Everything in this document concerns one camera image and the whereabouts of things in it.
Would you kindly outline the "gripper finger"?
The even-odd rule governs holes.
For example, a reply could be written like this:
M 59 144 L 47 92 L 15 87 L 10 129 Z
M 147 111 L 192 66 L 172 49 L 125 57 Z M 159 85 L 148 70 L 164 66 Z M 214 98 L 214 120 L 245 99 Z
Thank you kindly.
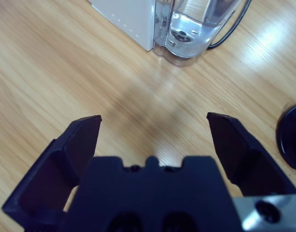
M 225 174 L 244 196 L 296 194 L 291 180 L 238 119 L 212 112 L 207 119 Z
M 64 206 L 78 186 L 97 144 L 101 116 L 75 120 L 31 166 L 2 210 L 26 232 L 56 232 Z

